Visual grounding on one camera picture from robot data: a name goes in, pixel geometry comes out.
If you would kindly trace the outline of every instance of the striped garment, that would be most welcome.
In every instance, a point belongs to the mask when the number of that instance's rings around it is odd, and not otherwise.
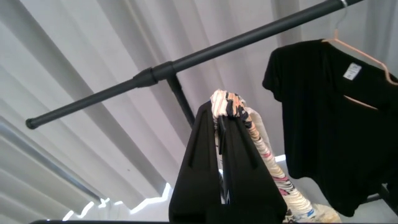
[[[244,122],[254,145],[259,151],[262,160],[287,204],[288,210],[285,216],[285,222],[341,222],[340,217],[334,209],[326,205],[312,204],[294,187],[294,184],[276,163],[265,129],[263,129],[262,132],[264,133],[263,136],[265,135],[266,141],[263,140],[248,111],[256,113],[258,116],[259,114],[253,109],[247,108],[244,100],[240,98],[239,95],[228,93],[223,90],[216,90],[210,99],[215,129],[217,128],[218,116],[239,117]],[[215,139],[216,150],[218,151],[217,131],[215,132]],[[222,169],[222,156],[218,155],[218,153],[217,156],[218,167]]]

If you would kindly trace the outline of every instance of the shirt sleeve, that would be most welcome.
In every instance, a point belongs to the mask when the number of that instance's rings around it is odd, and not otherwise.
[[[274,50],[269,57],[262,86],[274,93],[275,100],[282,101],[282,71],[278,60],[278,50]]]

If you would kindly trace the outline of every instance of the black vertical support pole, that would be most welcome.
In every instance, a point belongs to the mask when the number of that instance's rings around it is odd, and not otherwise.
[[[173,75],[172,77],[167,79],[167,83],[169,84],[169,87],[172,89],[189,125],[192,128],[195,122],[195,116],[193,115],[191,107],[188,104],[187,98],[185,97],[185,94],[182,91],[180,81],[178,80],[176,75]]]

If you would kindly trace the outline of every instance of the black shirt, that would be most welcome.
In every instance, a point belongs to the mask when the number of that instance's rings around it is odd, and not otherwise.
[[[352,63],[361,68],[350,80]],[[282,102],[290,176],[312,178],[338,212],[353,216],[398,179],[398,86],[383,70],[312,40],[273,51],[262,84]]]

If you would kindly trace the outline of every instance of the crumpled fabric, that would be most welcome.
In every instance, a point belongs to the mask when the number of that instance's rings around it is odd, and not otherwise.
[[[246,102],[239,95],[223,90],[216,90],[210,100],[215,129],[217,129],[217,118],[219,116],[238,117],[244,123],[280,194],[287,204],[288,209],[284,222],[341,223],[341,219],[334,209],[326,205],[311,203],[295,188],[294,184],[275,161],[260,115],[253,109],[248,108]],[[217,131],[215,131],[215,139],[216,150],[218,151]],[[222,169],[222,156],[218,155],[218,153],[216,154],[218,157],[218,167]]]

